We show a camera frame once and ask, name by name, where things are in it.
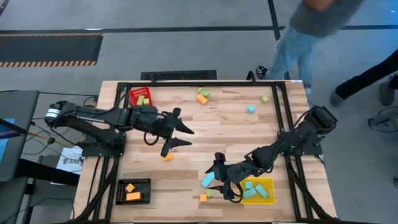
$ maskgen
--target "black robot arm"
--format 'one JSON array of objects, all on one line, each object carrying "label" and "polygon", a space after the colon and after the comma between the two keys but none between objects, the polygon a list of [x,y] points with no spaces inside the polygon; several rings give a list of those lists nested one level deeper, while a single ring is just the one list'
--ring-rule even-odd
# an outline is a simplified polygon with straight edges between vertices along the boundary
[{"label": "black robot arm", "polygon": [[[102,110],[59,101],[50,105],[45,122],[50,128],[67,126],[85,133],[86,139],[77,143],[83,149],[82,156],[121,156],[124,152],[125,132],[136,129],[144,132],[144,141],[148,145],[154,145],[159,138],[164,138],[166,142],[161,156],[165,157],[173,147],[191,145],[190,142],[172,138],[174,129],[194,134],[178,118],[180,112],[180,108],[174,108],[173,112],[159,113],[154,106]],[[109,128],[100,129],[87,121],[105,123]],[[146,140],[147,133],[156,136],[154,142]]]},{"label": "black robot arm", "polygon": [[[243,190],[239,185],[240,181],[250,175],[258,177],[263,173],[272,172],[274,161],[281,152],[289,153],[291,150],[302,150],[303,147],[310,144],[319,144],[324,135],[336,127],[336,122],[336,118],[325,107],[316,106],[298,119],[294,125],[294,127],[297,127],[292,129],[288,135],[284,138],[278,138],[278,141],[270,146],[258,147],[251,151],[244,156],[244,161],[237,164],[225,165],[225,155],[217,152],[213,166],[206,173],[214,172],[215,179],[222,181],[224,185],[212,187],[212,189],[219,190],[226,200],[234,203],[240,202],[243,194]],[[293,167],[287,168],[292,169],[289,175],[293,177],[295,175]],[[240,194],[232,191],[231,184],[237,186]],[[233,200],[234,196],[238,196],[240,199]]]}]

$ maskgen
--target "jeans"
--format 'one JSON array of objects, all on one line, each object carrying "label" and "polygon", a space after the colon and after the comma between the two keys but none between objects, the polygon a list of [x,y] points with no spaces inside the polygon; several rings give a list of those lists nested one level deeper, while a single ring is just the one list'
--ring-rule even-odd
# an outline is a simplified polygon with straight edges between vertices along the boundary
[{"label": "jeans", "polygon": [[[372,85],[378,80],[396,71],[398,71],[398,50],[393,52],[380,64],[373,66],[364,73],[339,85],[336,88],[336,93],[345,100],[359,90]],[[389,82],[389,87],[398,90],[398,76],[394,76],[394,78]]]},{"label": "jeans", "polygon": [[267,79],[283,80],[284,74],[297,60],[300,79],[305,87],[311,85],[313,72],[313,47],[323,37],[301,34],[291,27],[286,27],[284,36],[276,45],[274,63]]}]

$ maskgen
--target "gray floor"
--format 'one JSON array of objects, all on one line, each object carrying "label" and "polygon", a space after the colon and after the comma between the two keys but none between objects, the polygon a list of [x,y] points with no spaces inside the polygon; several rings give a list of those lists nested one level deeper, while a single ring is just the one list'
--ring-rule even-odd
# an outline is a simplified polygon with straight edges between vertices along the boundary
[{"label": "gray floor", "polygon": [[[298,1],[274,2],[279,25],[287,25]],[[0,30],[271,24],[265,0],[10,0],[0,17]],[[349,22],[393,24],[398,24],[396,0],[367,0]],[[105,34],[97,66],[0,68],[0,90],[97,94],[103,80],[138,80],[141,72],[164,70],[217,69],[219,79],[242,79],[256,65],[271,64],[274,45],[273,31]],[[397,134],[372,131],[366,121],[384,108],[378,101],[377,84],[338,108],[328,102],[337,85],[384,60],[396,48],[398,30],[343,30],[316,49],[309,100],[327,106],[339,120],[323,142],[323,150],[336,211],[343,220],[398,221],[398,189],[392,184],[392,178],[398,177]],[[297,73],[295,67],[290,71],[292,78]],[[82,103],[85,98],[41,95],[35,117],[43,117],[50,103],[64,99]],[[67,137],[81,139],[74,132]],[[26,151],[41,147],[32,141]],[[62,222],[69,214],[69,202],[41,206],[35,208],[32,223]]]}]

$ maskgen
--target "yellow tray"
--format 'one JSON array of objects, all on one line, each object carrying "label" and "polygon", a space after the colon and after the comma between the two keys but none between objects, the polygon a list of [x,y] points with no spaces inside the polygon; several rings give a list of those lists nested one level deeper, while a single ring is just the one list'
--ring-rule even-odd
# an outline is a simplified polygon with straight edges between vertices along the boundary
[{"label": "yellow tray", "polygon": [[239,184],[241,185],[243,191],[246,191],[244,187],[244,183],[251,182],[253,187],[261,184],[262,187],[267,191],[268,196],[266,198],[261,197],[261,195],[256,194],[253,197],[242,198],[241,203],[244,205],[275,205],[276,204],[276,196],[274,189],[274,181],[272,178],[268,177],[248,177],[242,180]]}]

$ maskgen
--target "wooden table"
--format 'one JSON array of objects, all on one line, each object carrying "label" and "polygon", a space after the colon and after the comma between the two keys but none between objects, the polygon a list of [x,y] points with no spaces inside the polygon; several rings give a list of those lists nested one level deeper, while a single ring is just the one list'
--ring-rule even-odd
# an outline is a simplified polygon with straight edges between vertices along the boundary
[{"label": "wooden table", "polygon": [[[302,83],[286,81],[287,93],[294,121],[308,110]],[[108,109],[114,105],[117,82],[103,82],[98,107]],[[200,182],[212,165],[215,152],[226,155],[227,164],[242,161],[247,152],[276,140],[278,132],[275,104],[271,87],[205,87],[210,92],[209,102],[202,106],[196,100],[197,87],[150,87],[154,106],[159,111],[182,109],[181,118],[195,135],[175,132],[175,136],[193,143],[177,147],[172,161],[162,162],[160,150],[163,142],[155,146],[145,145],[143,133],[127,133],[125,153],[120,159],[118,179],[151,178],[152,192],[148,205],[113,205],[111,222],[260,222],[294,221],[285,161],[279,156],[274,171],[263,174],[274,179],[276,205],[242,205],[215,196],[207,202],[199,202],[205,189]],[[287,128],[282,93],[280,105]],[[269,102],[262,104],[263,95]],[[256,106],[254,114],[248,114],[249,105]],[[331,216],[336,216],[325,168],[314,156],[302,156],[303,168],[309,191]],[[75,198],[75,211],[80,214],[86,206],[96,158],[84,161]],[[101,163],[95,179],[93,193],[100,179]],[[302,195],[297,189],[300,210],[305,217]],[[100,218],[104,217],[106,192],[101,204]]]}]

